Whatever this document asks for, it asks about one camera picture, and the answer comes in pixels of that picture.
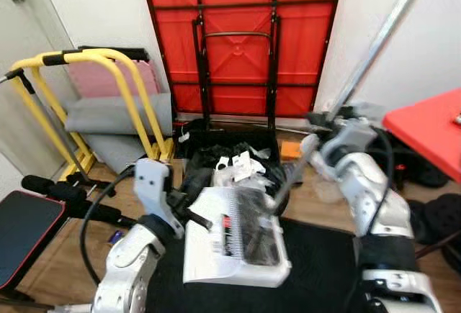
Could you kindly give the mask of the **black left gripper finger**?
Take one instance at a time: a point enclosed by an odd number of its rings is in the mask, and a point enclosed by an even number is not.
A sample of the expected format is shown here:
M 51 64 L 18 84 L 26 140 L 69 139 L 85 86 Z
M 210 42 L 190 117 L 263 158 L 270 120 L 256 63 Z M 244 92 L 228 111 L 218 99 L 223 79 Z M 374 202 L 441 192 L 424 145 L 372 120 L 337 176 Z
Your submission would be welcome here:
M 187 221 L 199 225 L 199 227 L 203 227 L 207 232 L 213 230 L 216 224 L 216 219 L 213 215 L 207 212 L 205 212 L 205 214 L 200 214 L 200 212 L 194 209 L 187 209 Z
M 182 207 L 190 207 L 204 188 L 210 187 L 213 168 L 195 168 L 184 173 L 182 179 Z

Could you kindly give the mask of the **silver pole broom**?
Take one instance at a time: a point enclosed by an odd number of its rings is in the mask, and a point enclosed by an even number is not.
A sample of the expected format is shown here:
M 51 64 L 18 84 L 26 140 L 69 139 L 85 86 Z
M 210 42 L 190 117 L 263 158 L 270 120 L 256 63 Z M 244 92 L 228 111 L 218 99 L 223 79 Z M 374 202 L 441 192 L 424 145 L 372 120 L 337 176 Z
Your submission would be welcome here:
M 395 1 L 367 53 L 349 74 L 327 112 L 337 115 L 340 108 L 352 99 L 413 1 Z M 359 269 L 417 271 L 411 208 L 392 189 L 394 148 L 387 135 L 382 135 L 382 141 L 370 145 L 364 152 L 346 154 L 344 149 L 331 151 L 330 141 L 320 145 L 319 136 L 310 133 L 303 139 L 303 155 L 297 161 L 297 167 L 309 164 L 339 185 L 355 221 Z

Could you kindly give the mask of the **black floor mat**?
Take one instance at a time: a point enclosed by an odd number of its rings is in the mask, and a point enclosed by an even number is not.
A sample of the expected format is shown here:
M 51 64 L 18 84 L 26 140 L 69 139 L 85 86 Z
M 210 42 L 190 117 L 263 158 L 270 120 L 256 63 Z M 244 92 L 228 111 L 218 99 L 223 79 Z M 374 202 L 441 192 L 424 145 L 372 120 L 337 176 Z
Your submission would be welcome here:
M 352 313 L 346 296 L 358 274 L 352 233 L 283 218 L 291 261 L 277 288 L 184 283 L 184 241 L 175 241 L 158 261 L 145 313 Z

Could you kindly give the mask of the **small orange box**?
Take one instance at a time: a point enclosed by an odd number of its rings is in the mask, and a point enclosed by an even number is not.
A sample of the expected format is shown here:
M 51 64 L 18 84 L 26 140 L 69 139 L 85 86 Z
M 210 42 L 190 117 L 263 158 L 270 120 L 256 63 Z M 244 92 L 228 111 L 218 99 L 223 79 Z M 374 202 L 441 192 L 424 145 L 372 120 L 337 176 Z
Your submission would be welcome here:
M 300 159 L 303 155 L 300 142 L 283 140 L 279 145 L 279 158 L 282 162 Z

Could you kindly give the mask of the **white plastic packaging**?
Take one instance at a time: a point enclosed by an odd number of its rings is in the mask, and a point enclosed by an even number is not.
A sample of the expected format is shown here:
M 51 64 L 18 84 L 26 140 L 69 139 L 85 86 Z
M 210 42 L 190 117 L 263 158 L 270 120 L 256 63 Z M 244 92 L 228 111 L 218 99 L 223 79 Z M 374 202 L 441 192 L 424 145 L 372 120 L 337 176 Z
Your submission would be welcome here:
M 248 150 L 231 158 L 221 156 L 212 174 L 211 187 L 243 186 L 264 189 L 274 185 L 267 178 L 266 172 L 260 162 L 251 158 Z

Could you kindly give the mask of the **black foam roller bar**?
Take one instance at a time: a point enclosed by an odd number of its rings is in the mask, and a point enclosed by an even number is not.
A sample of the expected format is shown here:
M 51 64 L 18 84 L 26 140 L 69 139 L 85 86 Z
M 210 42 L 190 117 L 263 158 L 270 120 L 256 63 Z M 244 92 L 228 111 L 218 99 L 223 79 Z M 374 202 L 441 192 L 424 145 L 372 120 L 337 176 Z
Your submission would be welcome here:
M 92 202 L 88 200 L 66 202 L 67 215 L 71 218 L 86 219 L 90 207 L 92 207 Z M 89 215 L 89 219 L 126 228 L 126 230 L 136 224 L 135 219 L 126 217 L 120 209 L 105 204 L 97 205 Z
M 56 201 L 80 202 L 88 198 L 86 191 L 67 181 L 52 181 L 49 178 L 26 175 L 21 178 L 20 184 L 24 189 L 46 195 Z

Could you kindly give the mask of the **light grey cushion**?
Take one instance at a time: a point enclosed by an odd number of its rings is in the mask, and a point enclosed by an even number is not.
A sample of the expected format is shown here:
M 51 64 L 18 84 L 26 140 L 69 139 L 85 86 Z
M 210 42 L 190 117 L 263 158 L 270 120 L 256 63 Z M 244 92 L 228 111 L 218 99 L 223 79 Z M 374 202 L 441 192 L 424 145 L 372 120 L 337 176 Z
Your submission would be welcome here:
M 105 135 L 104 133 L 83 133 L 95 156 L 118 174 L 139 158 L 148 156 L 141 138 L 137 135 Z

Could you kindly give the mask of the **black dumbbell weight set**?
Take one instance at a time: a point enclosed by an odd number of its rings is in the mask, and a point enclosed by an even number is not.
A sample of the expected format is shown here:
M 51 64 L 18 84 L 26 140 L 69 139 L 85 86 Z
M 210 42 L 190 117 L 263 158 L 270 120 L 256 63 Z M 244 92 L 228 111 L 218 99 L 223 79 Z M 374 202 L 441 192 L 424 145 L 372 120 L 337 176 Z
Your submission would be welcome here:
M 412 182 L 430 189 L 440 189 L 448 184 L 450 177 L 415 150 L 398 146 L 394 148 L 396 187 L 404 188 Z

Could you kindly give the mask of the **grey foam mat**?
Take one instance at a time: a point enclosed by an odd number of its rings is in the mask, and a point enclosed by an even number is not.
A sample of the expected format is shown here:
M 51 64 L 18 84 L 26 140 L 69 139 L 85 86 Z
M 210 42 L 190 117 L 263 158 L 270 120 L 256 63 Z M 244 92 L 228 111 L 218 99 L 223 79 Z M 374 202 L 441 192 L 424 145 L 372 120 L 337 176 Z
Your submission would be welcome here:
M 170 94 L 148 97 L 164 137 L 174 135 Z M 67 132 L 138 135 L 122 97 L 88 97 L 67 106 Z

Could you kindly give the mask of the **pink foam mat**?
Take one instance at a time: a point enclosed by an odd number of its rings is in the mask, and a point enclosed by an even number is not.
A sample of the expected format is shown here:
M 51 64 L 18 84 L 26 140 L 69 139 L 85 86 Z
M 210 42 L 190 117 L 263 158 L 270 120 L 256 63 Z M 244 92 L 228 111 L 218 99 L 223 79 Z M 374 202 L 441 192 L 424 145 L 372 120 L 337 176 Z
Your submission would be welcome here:
M 144 60 L 133 60 L 148 94 L 163 93 L 161 85 L 154 76 L 153 67 Z M 78 62 L 67 66 L 76 91 L 81 97 L 120 97 L 121 92 L 115 77 L 108 69 L 95 62 Z

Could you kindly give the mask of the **black round weight plate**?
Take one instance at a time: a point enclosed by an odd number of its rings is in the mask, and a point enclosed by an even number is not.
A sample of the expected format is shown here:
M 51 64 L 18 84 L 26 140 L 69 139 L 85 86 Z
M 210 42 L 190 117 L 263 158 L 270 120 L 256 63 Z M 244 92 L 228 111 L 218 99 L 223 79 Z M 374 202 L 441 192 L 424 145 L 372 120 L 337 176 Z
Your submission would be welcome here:
M 425 202 L 422 208 L 424 234 L 419 241 L 431 245 L 461 230 L 461 195 L 442 194 L 437 199 Z

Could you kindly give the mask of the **black foam pad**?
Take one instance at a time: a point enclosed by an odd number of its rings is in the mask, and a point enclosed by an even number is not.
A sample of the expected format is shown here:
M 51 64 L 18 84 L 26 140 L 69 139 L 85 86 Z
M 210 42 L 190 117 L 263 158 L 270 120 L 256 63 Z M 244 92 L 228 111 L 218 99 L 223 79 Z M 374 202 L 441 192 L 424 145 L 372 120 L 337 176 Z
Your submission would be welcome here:
M 78 46 L 80 50 L 89 50 L 89 49 L 110 49 L 119 51 L 119 53 L 128 56 L 130 60 L 136 60 L 136 62 L 150 62 L 151 56 L 144 47 L 100 47 L 100 46 L 90 46 L 90 45 L 80 45 Z

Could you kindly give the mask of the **silver pole with black grip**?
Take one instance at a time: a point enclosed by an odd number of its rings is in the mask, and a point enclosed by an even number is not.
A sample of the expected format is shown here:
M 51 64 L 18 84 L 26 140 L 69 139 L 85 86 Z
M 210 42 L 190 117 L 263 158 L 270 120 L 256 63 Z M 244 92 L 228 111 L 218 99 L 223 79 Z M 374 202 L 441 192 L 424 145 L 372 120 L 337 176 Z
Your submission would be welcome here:
M 30 80 L 27 79 L 24 70 L 22 68 L 16 68 L 3 74 L 2 78 L 0 78 L 0 85 L 1 83 L 10 81 L 14 78 L 18 78 L 21 81 L 21 83 L 23 83 L 23 85 L 30 84 Z

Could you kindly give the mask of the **red folding table black frame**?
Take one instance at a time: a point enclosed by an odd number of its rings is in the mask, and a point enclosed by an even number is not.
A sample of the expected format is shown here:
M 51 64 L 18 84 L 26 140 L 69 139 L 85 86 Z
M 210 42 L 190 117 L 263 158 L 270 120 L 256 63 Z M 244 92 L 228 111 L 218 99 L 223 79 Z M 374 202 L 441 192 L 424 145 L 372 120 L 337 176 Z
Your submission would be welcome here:
M 180 113 L 300 118 L 314 107 L 339 0 L 147 0 Z

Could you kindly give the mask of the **yellow metal frame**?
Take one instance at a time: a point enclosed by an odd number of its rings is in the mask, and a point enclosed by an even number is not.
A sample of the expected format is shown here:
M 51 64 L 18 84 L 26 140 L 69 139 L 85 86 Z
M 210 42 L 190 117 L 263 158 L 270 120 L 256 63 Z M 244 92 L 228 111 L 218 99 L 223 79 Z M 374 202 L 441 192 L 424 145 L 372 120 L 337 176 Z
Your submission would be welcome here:
M 9 71 L 22 68 L 30 80 L 29 85 L 23 85 L 18 78 L 9 82 L 32 112 L 37 124 L 49 136 L 55 149 L 65 158 L 60 177 L 66 178 L 76 174 L 88 178 L 89 169 L 96 162 L 101 162 L 83 139 L 83 133 L 66 131 L 67 106 L 56 99 L 40 72 L 44 67 L 78 62 L 95 62 L 109 70 L 115 77 L 126 109 L 148 154 L 146 158 L 161 162 L 171 161 L 174 158 L 176 141 L 174 136 L 164 137 L 161 134 L 161 127 L 148 99 L 153 94 L 146 92 L 143 79 L 133 60 L 119 51 L 110 49 L 50 51 L 19 60 L 10 67 Z

